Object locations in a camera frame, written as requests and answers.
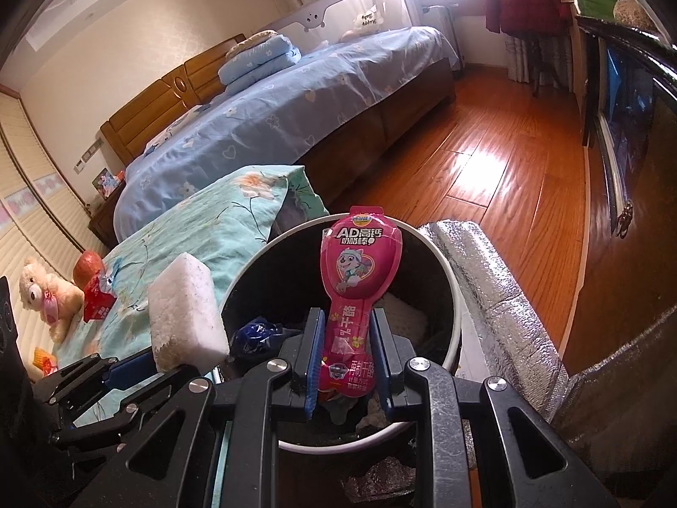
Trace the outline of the dark blue plastic wrapper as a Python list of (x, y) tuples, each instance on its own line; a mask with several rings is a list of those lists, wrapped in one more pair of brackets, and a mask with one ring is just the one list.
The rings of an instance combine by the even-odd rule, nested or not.
[(235, 360), (261, 362), (277, 356), (285, 341), (301, 332), (257, 317), (237, 329), (231, 339), (231, 356)]

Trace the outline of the white foam block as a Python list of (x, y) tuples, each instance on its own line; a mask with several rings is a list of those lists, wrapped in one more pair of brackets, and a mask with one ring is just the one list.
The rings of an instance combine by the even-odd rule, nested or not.
[(148, 287), (148, 314), (160, 372), (188, 364), (205, 375), (227, 359), (229, 341), (211, 272), (191, 254), (179, 254)]

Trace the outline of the pink snack pouch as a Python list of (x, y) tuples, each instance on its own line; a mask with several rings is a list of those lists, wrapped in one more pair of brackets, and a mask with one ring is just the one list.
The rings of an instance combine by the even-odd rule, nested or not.
[(374, 303), (391, 285), (403, 235), (382, 207), (357, 207), (325, 229), (320, 274), (329, 296), (319, 396), (356, 399), (372, 392), (374, 364), (369, 322)]

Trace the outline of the orange red snack wrapper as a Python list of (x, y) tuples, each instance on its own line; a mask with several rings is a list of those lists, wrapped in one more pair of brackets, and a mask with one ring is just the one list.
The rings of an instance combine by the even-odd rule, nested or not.
[(50, 376), (58, 371), (58, 358), (42, 348), (34, 349), (32, 364), (41, 372), (42, 377)]

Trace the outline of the white trash bin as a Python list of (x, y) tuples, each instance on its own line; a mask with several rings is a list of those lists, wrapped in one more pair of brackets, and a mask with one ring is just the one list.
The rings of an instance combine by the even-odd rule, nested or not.
[[(282, 233), (241, 267), (226, 290), (221, 317), (229, 337), (256, 317), (288, 328), (301, 328), (310, 309), (327, 309), (329, 298), (320, 280), (322, 232), (343, 215), (305, 221)], [(419, 356), (453, 373), (458, 368), (461, 340), (460, 287), (440, 249), (415, 228), (398, 220), (403, 233), (403, 256), (388, 293), (427, 319), (424, 336), (411, 330), (397, 334), (411, 338)], [(309, 423), (282, 423), (279, 447), (304, 455), (337, 455), (365, 451), (413, 429), (392, 423), (379, 431), (359, 435), (357, 421), (367, 414), (359, 401), (348, 411), (348, 422), (329, 422), (328, 411), (318, 408)]]

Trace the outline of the white foam fruit net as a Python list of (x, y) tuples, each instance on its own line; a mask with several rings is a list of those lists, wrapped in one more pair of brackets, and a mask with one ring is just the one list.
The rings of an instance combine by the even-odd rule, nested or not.
[(406, 337), (416, 349), (420, 348), (427, 331), (427, 318), (421, 311), (390, 293), (377, 302), (377, 307), (384, 310), (394, 335)]

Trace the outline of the red snack bag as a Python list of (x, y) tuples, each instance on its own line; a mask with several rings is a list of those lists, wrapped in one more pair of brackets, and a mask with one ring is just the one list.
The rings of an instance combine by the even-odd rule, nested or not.
[(105, 272), (99, 272), (88, 281), (84, 290), (84, 321), (105, 320), (116, 301), (113, 279)]

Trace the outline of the red yellow apple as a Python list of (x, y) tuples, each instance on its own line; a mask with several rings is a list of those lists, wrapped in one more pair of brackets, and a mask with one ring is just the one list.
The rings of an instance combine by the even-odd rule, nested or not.
[(94, 276), (105, 270), (105, 264), (98, 252), (85, 250), (77, 259), (72, 271), (74, 284), (84, 290)]

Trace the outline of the framed photo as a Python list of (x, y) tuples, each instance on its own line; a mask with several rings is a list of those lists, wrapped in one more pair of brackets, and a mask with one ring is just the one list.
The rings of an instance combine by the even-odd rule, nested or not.
[(92, 180), (92, 185), (101, 195), (102, 199), (109, 199), (118, 188), (121, 180), (114, 176), (107, 168), (102, 168), (98, 176)]

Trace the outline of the wooden headboard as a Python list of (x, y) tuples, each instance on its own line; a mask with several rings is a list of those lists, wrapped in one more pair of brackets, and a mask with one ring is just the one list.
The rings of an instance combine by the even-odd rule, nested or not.
[(132, 163), (175, 119), (225, 91), (218, 70), (225, 64), (227, 52), (243, 40), (242, 33), (235, 34), (189, 58), (142, 89), (100, 126), (103, 139), (121, 163)]

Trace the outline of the folded blue quilt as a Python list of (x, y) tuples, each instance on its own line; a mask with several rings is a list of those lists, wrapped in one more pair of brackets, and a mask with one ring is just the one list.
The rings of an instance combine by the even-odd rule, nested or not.
[(257, 81), (295, 66), (301, 60), (301, 50), (274, 30), (253, 34), (226, 53), (225, 63), (217, 75), (227, 94), (243, 91)]

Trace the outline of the white radiator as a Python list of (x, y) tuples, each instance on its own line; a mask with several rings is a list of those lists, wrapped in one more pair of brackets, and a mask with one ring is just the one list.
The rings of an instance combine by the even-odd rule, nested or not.
[(465, 62), (460, 50), (457, 39), (456, 26), (454, 26), (453, 15), (447, 6), (432, 5), (422, 7), (422, 23), (444, 34), (444, 37), (450, 42), (451, 47), (456, 53), (456, 63), (452, 66), (453, 74), (460, 77), (465, 72)]

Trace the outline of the black television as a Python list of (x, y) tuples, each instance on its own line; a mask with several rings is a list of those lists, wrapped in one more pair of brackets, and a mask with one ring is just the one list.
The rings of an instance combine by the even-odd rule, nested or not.
[(604, 19), (582, 16), (577, 24), (587, 57), (583, 141), (598, 148), (609, 228), (623, 239), (656, 103), (676, 109), (676, 46), (655, 33)]

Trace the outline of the dark red hanging coat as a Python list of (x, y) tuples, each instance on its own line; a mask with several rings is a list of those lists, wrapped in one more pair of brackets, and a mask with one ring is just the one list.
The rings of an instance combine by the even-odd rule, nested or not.
[(493, 33), (563, 36), (572, 19), (562, 0), (487, 0), (485, 27)]

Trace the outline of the brown plush toy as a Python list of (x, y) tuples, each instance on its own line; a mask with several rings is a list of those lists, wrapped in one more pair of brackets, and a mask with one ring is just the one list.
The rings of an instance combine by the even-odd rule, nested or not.
[(629, 28), (654, 33), (659, 31), (647, 11), (636, 0), (616, 0), (613, 17), (617, 23), (629, 26)]

